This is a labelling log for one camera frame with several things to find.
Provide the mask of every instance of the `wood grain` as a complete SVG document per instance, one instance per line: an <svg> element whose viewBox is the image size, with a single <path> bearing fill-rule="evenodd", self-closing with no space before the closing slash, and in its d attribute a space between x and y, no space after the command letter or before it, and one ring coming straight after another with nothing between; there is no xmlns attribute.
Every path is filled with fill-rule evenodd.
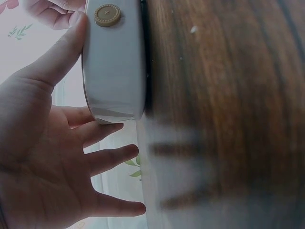
<svg viewBox="0 0 305 229"><path fill-rule="evenodd" d="M149 229L305 228L305 2L147 5Z"/></svg>

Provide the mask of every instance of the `gold button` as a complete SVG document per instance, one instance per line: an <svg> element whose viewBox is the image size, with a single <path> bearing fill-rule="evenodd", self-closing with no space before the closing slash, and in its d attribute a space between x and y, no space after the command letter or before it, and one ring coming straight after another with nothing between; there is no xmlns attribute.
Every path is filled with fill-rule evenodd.
<svg viewBox="0 0 305 229"><path fill-rule="evenodd" d="M113 4L105 4L96 9L94 13L95 22L102 27L113 26L121 18L121 10Z"/></svg>

